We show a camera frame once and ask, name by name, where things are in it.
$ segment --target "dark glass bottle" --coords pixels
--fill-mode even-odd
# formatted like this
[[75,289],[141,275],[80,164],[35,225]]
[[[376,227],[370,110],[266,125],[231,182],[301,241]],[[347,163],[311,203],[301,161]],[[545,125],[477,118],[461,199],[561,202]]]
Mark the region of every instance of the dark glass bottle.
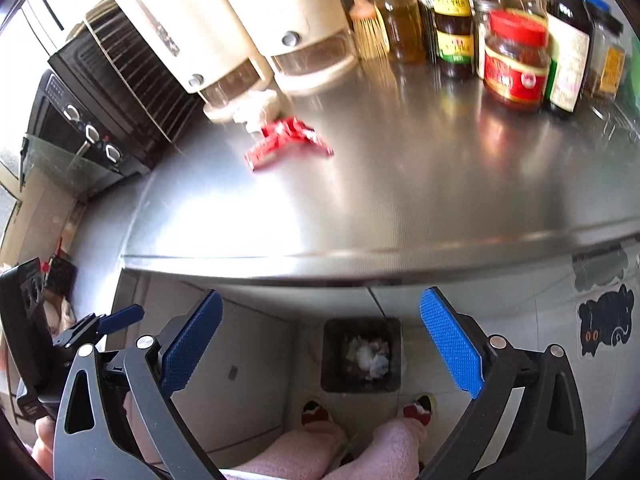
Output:
[[545,107],[568,118],[580,101],[586,81],[593,22],[584,0],[550,0],[547,12],[551,68]]
[[474,74],[474,32],[469,0],[433,0],[438,66],[452,78]]

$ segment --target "white grain dispenser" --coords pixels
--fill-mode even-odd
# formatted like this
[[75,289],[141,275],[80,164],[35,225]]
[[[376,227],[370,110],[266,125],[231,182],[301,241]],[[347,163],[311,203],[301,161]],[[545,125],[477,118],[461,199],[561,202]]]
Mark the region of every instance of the white grain dispenser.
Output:
[[358,63],[340,0],[229,0],[285,92],[310,91]]
[[239,97],[273,78],[227,0],[115,1],[213,121],[231,118]]

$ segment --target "red jar label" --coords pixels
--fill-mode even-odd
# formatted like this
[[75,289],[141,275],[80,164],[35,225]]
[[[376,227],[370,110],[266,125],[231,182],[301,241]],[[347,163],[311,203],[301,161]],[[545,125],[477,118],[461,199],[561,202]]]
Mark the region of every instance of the red jar label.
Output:
[[541,102],[548,72],[548,68],[525,65],[485,47],[484,81],[509,101],[523,104]]

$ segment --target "blue gripper pad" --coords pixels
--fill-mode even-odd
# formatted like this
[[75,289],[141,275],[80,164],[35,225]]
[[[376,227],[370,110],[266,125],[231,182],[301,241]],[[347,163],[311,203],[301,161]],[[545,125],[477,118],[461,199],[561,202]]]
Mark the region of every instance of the blue gripper pad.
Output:
[[211,291],[162,356],[160,389],[168,399],[183,390],[222,321],[222,296]]
[[98,332],[103,335],[113,334],[139,322],[143,317],[145,317],[145,310],[140,305],[131,305],[115,314],[101,318],[98,322]]
[[484,384],[482,359],[449,307],[431,288],[425,290],[420,298],[420,317],[453,380],[475,399]]

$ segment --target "crumpled red packaging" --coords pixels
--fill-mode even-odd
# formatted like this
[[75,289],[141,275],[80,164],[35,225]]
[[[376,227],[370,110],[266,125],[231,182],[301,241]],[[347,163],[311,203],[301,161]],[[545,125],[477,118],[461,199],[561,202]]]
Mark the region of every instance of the crumpled red packaging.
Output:
[[334,154],[334,150],[316,134],[316,131],[297,117],[274,121],[264,126],[261,131],[264,139],[244,154],[244,160],[251,171],[260,168],[271,158],[270,155],[291,142],[315,145],[327,156]]

